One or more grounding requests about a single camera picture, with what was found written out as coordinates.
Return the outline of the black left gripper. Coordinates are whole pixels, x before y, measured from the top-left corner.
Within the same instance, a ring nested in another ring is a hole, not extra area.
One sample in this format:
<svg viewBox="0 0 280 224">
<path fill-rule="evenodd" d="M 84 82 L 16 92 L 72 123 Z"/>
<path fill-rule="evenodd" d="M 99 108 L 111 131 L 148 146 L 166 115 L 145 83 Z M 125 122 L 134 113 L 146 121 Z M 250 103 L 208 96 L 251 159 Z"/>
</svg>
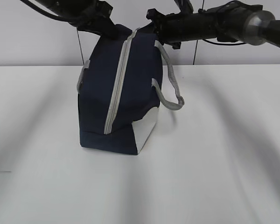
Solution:
<svg viewBox="0 0 280 224">
<path fill-rule="evenodd" d="M 116 39 L 119 32 L 110 18 L 112 10 L 113 7 L 106 1 L 94 0 L 69 24 L 78 31 Z"/>
</svg>

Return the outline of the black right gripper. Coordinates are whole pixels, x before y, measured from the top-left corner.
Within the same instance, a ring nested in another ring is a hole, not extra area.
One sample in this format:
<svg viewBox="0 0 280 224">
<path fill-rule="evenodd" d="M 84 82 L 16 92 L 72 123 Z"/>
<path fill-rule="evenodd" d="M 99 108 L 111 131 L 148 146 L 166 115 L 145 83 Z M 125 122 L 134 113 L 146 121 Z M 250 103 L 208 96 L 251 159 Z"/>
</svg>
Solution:
<svg viewBox="0 0 280 224">
<path fill-rule="evenodd" d="M 155 8 L 147 11 L 153 32 L 161 44 L 179 49 L 182 42 L 216 38 L 218 31 L 214 16 L 206 13 L 163 15 Z"/>
</svg>

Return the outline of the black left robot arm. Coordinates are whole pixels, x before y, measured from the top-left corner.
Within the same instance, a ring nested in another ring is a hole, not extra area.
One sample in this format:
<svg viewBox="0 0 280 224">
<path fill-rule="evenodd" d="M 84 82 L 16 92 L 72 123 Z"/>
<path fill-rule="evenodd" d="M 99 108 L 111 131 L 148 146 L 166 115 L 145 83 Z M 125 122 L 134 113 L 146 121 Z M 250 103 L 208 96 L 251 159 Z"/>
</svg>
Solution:
<svg viewBox="0 0 280 224">
<path fill-rule="evenodd" d="M 72 20 L 70 25 L 79 31 L 94 33 L 111 39 L 118 30 L 110 19 L 113 7 L 101 0 L 39 0 L 39 4 L 58 16 Z"/>
</svg>

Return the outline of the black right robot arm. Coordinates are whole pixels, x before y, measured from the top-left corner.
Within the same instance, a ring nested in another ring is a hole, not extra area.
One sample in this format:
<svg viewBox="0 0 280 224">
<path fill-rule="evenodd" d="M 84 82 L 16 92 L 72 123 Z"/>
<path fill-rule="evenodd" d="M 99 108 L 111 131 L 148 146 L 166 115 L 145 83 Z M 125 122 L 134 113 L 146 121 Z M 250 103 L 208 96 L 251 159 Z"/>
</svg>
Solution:
<svg viewBox="0 0 280 224">
<path fill-rule="evenodd" d="M 280 20 L 263 10 L 262 5 L 247 5 L 232 0 L 222 6 L 193 12 L 188 0 L 177 0 L 178 14 L 161 14 L 149 9 L 153 32 L 161 43 L 179 49 L 182 42 L 215 38 L 216 45 L 237 46 L 250 44 L 259 46 L 269 43 L 280 48 Z"/>
</svg>

